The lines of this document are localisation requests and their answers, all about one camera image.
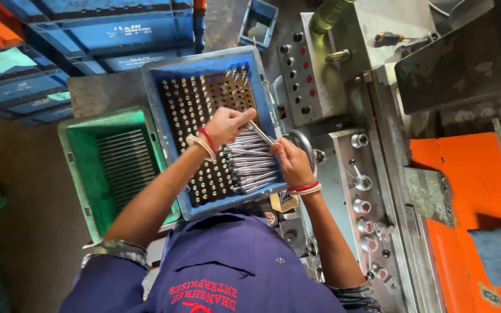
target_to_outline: wrist band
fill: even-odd
[[[289,193],[291,196],[304,196],[305,194],[310,194],[310,193],[320,191],[320,189],[322,189],[322,184],[317,184],[316,186],[314,186],[312,188],[302,190],[302,191],[288,190],[287,193]]]
[[[204,136],[206,136],[206,139],[208,139],[208,142],[210,143],[210,148],[212,148],[212,151],[215,152],[215,146],[214,146],[214,142],[212,141],[212,137],[210,137],[210,135],[208,134],[208,132],[206,131],[204,126],[199,127],[198,131],[202,132],[204,134]]]
[[[303,187],[296,187],[296,188],[292,188],[292,187],[289,187],[287,189],[287,191],[304,191],[304,190],[308,190],[308,189],[311,189],[313,187],[316,187],[320,182],[315,182],[314,184],[312,185],[308,185],[308,186],[303,186]]]
[[[189,146],[194,145],[195,143],[198,144],[199,146],[203,147],[206,152],[209,155],[209,158],[204,158],[206,161],[213,161],[215,160],[215,153],[212,151],[212,148],[210,148],[205,142],[203,142],[200,138],[196,137],[193,134],[190,134],[186,137],[186,143],[189,144]]]

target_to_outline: person's arm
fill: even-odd
[[[219,108],[205,129],[218,149],[224,143],[233,142],[241,131],[239,128],[255,116],[254,109],[241,113]],[[208,144],[204,134],[200,134],[199,138]],[[111,225],[104,240],[121,239],[147,247],[156,238],[158,230],[171,211],[175,197],[187,185],[206,156],[206,150],[198,144],[189,147],[177,161],[127,204]]]
[[[281,163],[283,176],[290,187],[308,186],[316,182],[307,154],[303,150],[285,138],[278,139],[272,149]],[[326,283],[336,288],[352,288],[365,283],[365,276],[326,207],[320,191],[301,198],[311,219]]]

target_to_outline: navy blue shirt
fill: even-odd
[[[337,290],[310,280],[295,252],[258,217],[216,214],[174,237],[146,301],[146,268],[103,254],[87,262],[60,312],[345,312],[345,290],[336,297]],[[375,299],[357,299],[370,289],[357,291],[349,306],[357,310],[349,312],[378,312]]]

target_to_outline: screwdriver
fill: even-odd
[[[395,46],[404,39],[418,39],[418,38],[406,38],[405,35],[400,33],[392,32],[381,32],[376,34],[374,40],[381,46]]]

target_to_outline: worker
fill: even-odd
[[[208,137],[191,145],[119,214],[103,241],[83,260],[61,313],[78,312],[380,312],[357,260],[320,191],[302,196],[318,243],[326,284],[309,279],[295,252],[267,219],[244,210],[216,213],[177,225],[160,271],[143,299],[146,250],[175,197],[208,157],[233,143],[256,116],[219,108],[205,125]],[[304,151],[281,138],[272,146],[292,188],[316,182]]]

